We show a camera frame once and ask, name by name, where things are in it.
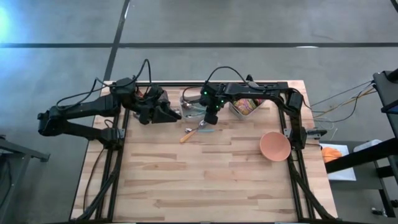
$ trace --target orange object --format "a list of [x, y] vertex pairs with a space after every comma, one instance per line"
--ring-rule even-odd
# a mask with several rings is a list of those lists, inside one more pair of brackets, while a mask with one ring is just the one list
[[180, 139], [180, 143], [184, 143], [186, 140], [188, 140], [188, 138], [190, 138], [191, 136], [193, 136], [193, 134], [195, 134], [198, 130], [192, 130], [190, 133], [186, 134], [184, 137], [182, 137]]
[[322, 157], [325, 163], [334, 161], [335, 159], [338, 159], [341, 156], [343, 156], [341, 152], [337, 149], [333, 149], [332, 147], [324, 147], [322, 149]]
[[291, 152], [289, 140], [277, 132], [263, 135], [260, 140], [260, 149], [262, 155], [272, 161], [283, 161]]

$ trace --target orange bowl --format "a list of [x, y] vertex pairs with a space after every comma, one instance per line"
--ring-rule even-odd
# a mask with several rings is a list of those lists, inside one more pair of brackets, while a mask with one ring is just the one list
[[260, 149], [263, 156], [272, 161], [284, 161], [291, 152], [290, 142], [281, 133], [269, 132], [261, 137]]

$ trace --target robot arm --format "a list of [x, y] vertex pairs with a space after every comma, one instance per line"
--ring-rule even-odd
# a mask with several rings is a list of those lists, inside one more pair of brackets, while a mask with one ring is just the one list
[[70, 123], [68, 119], [100, 115], [116, 116], [121, 106], [139, 114], [142, 124], [176, 122], [181, 116], [170, 109], [167, 92], [152, 84], [148, 93], [141, 96], [134, 80], [123, 78], [110, 85], [111, 94], [101, 96], [95, 101], [72, 106], [52, 106], [44, 113], [39, 113], [39, 133], [43, 136], [70, 134], [88, 140], [99, 140], [105, 148], [120, 147], [117, 128], [97, 129], [80, 124]]
[[[234, 102], [242, 98], [273, 101], [290, 117], [292, 131], [289, 140], [292, 147], [298, 150], [305, 147], [307, 132], [302, 127], [300, 114], [303, 96], [297, 90], [289, 88], [286, 83], [266, 83], [263, 86], [253, 87], [238, 83], [213, 84], [207, 82], [202, 87], [200, 94], [200, 104], [206, 106], [205, 121], [210, 124], [217, 123], [217, 112], [227, 102]], [[285, 94], [286, 102], [280, 94]]]

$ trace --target gray floor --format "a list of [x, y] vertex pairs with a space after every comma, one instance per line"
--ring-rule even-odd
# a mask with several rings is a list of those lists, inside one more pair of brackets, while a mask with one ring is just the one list
[[[0, 3], [0, 43], [112, 43], [123, 0], [5, 0]], [[135, 0], [121, 42], [397, 42], [398, 13], [389, 0]], [[18, 222], [68, 219], [87, 141], [37, 133], [37, 113], [103, 78], [111, 49], [0, 49], [0, 127], [10, 141], [50, 152], [32, 160], [19, 195]], [[398, 48], [327, 49], [119, 49], [111, 79], [131, 76], [144, 58], [154, 80], [203, 80], [230, 65], [257, 80], [305, 80], [311, 103], [398, 67]], [[234, 80], [220, 71], [217, 80]], [[354, 94], [315, 107], [325, 110]], [[354, 115], [336, 124], [336, 140], [389, 139], [392, 131], [376, 94], [358, 101]], [[349, 115], [351, 106], [328, 114]], [[77, 122], [90, 125], [92, 118]], [[325, 136], [330, 139], [332, 133]], [[387, 180], [392, 198], [398, 198]], [[339, 217], [388, 223], [369, 213], [381, 207], [377, 192], [333, 191]]]

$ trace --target wooden table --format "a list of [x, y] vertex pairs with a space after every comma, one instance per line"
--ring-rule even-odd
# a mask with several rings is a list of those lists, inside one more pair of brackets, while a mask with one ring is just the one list
[[[304, 95], [309, 105], [304, 82], [288, 83]], [[184, 87], [164, 89], [172, 107], [179, 108], [178, 100]], [[197, 95], [199, 91], [199, 88], [191, 89], [186, 94]], [[101, 94], [108, 93], [105, 88]], [[276, 105], [266, 101], [247, 121], [238, 120], [226, 105], [218, 117], [217, 125], [211, 127], [215, 132], [196, 133], [185, 144], [180, 144], [184, 129], [194, 128], [198, 123], [181, 120], [144, 126], [130, 114], [114, 222], [297, 221], [286, 161], [271, 162], [259, 150], [263, 134], [280, 132]], [[94, 127], [105, 128], [104, 119], [96, 116]], [[314, 127], [312, 113], [304, 106], [302, 121], [306, 128]], [[71, 218], [82, 213], [87, 181], [101, 150], [102, 145], [97, 141], [88, 145]], [[100, 188], [105, 157], [103, 153], [95, 170], [87, 204]], [[319, 147], [308, 145], [303, 157], [312, 192], [336, 217]], [[108, 209], [108, 197], [104, 213]], [[304, 216], [308, 217], [302, 191], [300, 198]]]

